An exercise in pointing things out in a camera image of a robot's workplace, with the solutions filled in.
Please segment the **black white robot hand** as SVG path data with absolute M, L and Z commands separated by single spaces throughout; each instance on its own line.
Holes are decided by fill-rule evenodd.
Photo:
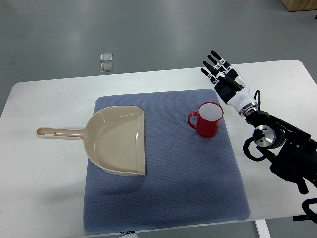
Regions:
M 207 57 L 210 61 L 203 62 L 201 72 L 214 85 L 214 90 L 223 102 L 243 117 L 259 110 L 258 103 L 250 95 L 250 88 L 238 71 L 214 50 Z

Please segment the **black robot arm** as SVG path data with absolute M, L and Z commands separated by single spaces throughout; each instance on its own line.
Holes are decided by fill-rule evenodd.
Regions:
M 260 96 L 257 90 L 256 107 L 246 114 L 254 132 L 245 141 L 243 152 L 252 161 L 268 159 L 272 173 L 296 184 L 301 194 L 308 194 L 306 181 L 317 184 L 317 143 L 310 134 L 260 110 Z

